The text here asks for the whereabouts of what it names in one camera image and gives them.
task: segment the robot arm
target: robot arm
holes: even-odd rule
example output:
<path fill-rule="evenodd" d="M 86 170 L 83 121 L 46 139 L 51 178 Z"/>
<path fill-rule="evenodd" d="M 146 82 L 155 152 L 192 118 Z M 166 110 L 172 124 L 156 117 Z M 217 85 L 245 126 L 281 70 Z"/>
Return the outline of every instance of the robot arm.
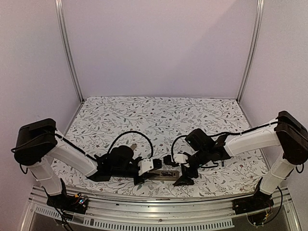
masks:
<path fill-rule="evenodd" d="M 12 152 L 16 161 L 27 166 L 40 182 L 48 195 L 49 206 L 77 213 L 85 213 L 87 196 L 67 195 L 64 182 L 55 175 L 46 155 L 66 163 L 92 181 L 108 181 L 111 176 L 119 176 L 132 177 L 134 183 L 139 184 L 156 175 L 150 171 L 162 166 L 158 159 L 133 159 L 133 150 L 127 146 L 113 148 L 110 153 L 93 158 L 65 139 L 52 119 L 22 126 Z"/>
<path fill-rule="evenodd" d="M 243 152 L 270 146 L 282 146 L 279 156 L 269 172 L 262 177 L 251 197 L 233 201 L 236 214 L 251 212 L 273 205 L 272 193 L 297 165 L 308 159 L 307 130 L 288 112 L 282 111 L 269 123 L 240 133 L 226 132 L 215 141 L 201 129 L 192 131 L 186 142 L 196 151 L 194 155 L 176 154 L 175 161 L 181 163 L 182 176 L 177 185 L 193 184 L 197 169 L 209 161 L 230 159 Z"/>

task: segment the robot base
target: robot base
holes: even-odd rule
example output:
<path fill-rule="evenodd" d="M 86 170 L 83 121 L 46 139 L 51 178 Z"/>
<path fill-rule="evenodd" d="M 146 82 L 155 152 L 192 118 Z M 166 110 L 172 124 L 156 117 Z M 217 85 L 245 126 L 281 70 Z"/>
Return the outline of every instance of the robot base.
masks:
<path fill-rule="evenodd" d="M 88 197 L 87 196 L 70 196 L 66 193 L 66 187 L 61 179 L 62 192 L 56 196 L 48 195 L 47 205 L 57 208 L 59 210 L 70 211 L 73 213 L 86 214 L 88 207 Z"/>
<path fill-rule="evenodd" d="M 256 186 L 253 196 L 235 199 L 232 201 L 232 209 L 235 214 L 249 213 L 274 206 L 271 195 L 260 191 L 261 178 Z"/>

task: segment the table surface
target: table surface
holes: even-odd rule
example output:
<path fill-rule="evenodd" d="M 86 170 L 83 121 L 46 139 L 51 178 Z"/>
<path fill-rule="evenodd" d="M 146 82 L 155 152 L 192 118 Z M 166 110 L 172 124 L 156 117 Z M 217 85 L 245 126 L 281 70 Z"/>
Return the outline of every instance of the table surface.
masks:
<path fill-rule="evenodd" d="M 103 155 L 121 133 L 137 130 L 150 138 L 154 158 L 170 154 L 170 147 L 179 135 L 195 128 L 208 135 L 222 131 L 241 131 L 249 128 L 247 120 L 235 100 L 158 97 L 90 97 L 76 116 L 66 137 L 90 155 Z M 146 139 L 127 134 L 117 145 L 137 144 L 134 158 L 150 155 Z M 194 151 L 183 140 L 175 152 Z M 134 185 L 133 179 L 111 177 L 108 182 L 93 182 L 77 170 L 54 159 L 52 168 L 65 184 L 93 191 L 149 197 L 214 197 L 251 193 L 258 179 L 267 173 L 259 150 L 226 160 L 224 167 L 200 169 L 193 186 L 174 187 L 173 181 L 146 181 Z"/>

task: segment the patterned mat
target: patterned mat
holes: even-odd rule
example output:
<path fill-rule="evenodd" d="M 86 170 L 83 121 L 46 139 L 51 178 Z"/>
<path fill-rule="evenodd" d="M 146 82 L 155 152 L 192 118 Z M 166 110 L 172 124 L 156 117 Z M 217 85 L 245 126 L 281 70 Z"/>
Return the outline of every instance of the patterned mat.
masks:
<path fill-rule="evenodd" d="M 154 145 L 154 158 L 170 154 L 174 139 L 195 128 L 208 135 L 222 131 L 248 129 L 248 123 L 235 100 L 153 97 L 90 97 L 74 120 L 67 138 L 90 155 L 103 155 L 122 132 L 137 130 L 146 134 Z M 150 155 L 146 139 L 128 134 L 116 144 L 137 144 L 134 158 Z M 184 140 L 175 152 L 193 154 Z M 93 182 L 75 169 L 54 159 L 52 168 L 67 185 L 89 190 L 155 197 L 212 197 L 249 193 L 258 179 L 267 173 L 259 150 L 226 160 L 224 167 L 200 169 L 193 186 L 174 187 L 173 181 L 146 181 L 134 186 L 133 179 L 113 178 L 109 182 Z M 163 166 L 164 169 L 180 170 Z"/>

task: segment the metal rail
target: metal rail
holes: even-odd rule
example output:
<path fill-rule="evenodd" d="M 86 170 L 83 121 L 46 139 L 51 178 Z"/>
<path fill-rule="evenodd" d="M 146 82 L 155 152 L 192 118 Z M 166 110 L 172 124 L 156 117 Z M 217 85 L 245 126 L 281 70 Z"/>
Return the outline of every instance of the metal rail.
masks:
<path fill-rule="evenodd" d="M 254 55 L 255 55 L 255 52 L 256 52 L 256 48 L 257 48 L 257 41 L 258 41 L 258 38 L 259 38 L 261 22 L 262 22 L 263 7 L 264 7 L 264 0 L 258 0 L 256 20 L 255 20 L 254 32 L 253 32 L 252 39 L 251 39 L 249 55 L 248 55 L 248 59 L 247 59 L 247 62 L 246 62 L 245 69 L 244 69 L 244 75 L 243 75 L 243 78 L 242 78 L 242 81 L 241 81 L 240 89 L 239 89 L 239 91 L 237 93 L 237 97 L 236 97 L 236 101 L 239 104 L 241 103 L 241 101 L 243 99 L 244 91 L 245 91 L 245 88 L 246 88 L 246 85 L 247 85 L 249 73 L 250 73 L 250 70 L 251 70 L 252 62 L 253 62 Z"/>
<path fill-rule="evenodd" d="M 85 215 L 74 214 L 71 223 L 103 230 L 131 230 L 131 231 L 197 231 L 222 230 L 234 227 L 232 219 L 246 214 L 236 215 L 232 210 L 234 198 L 151 198 L 140 196 L 117 195 L 114 193 L 82 190 L 67 187 L 69 194 L 87 192 L 89 206 Z M 292 203 L 287 188 L 282 188 L 283 204 Z M 273 193 L 274 207 L 280 204 L 279 191 Z M 54 219 L 60 219 L 54 208 L 46 205 L 47 196 L 44 190 L 34 186 L 29 197 L 29 207 L 22 229 L 27 231 L 29 220 L 34 213 L 42 214 Z M 296 217 L 290 216 L 292 224 L 297 224 Z"/>
<path fill-rule="evenodd" d="M 60 28 L 60 33 L 61 33 L 61 38 L 62 38 L 62 43 L 65 51 L 65 56 L 68 64 L 68 68 L 71 74 L 71 78 L 74 84 L 74 88 L 78 97 L 78 100 L 80 103 L 84 101 L 82 92 L 81 92 L 81 87 L 79 84 L 79 80 L 77 78 L 76 74 L 76 69 L 75 65 L 73 62 L 73 56 L 71 53 L 71 48 L 69 46 L 68 42 L 68 36 L 67 36 L 67 30 L 66 30 L 66 25 L 65 25 L 65 20 L 64 20 L 64 12 L 63 12 L 63 6 L 62 6 L 62 0 L 55 0 L 56 4 L 56 11 L 57 11 L 57 16 L 58 16 L 58 22 L 59 22 L 59 28 Z"/>

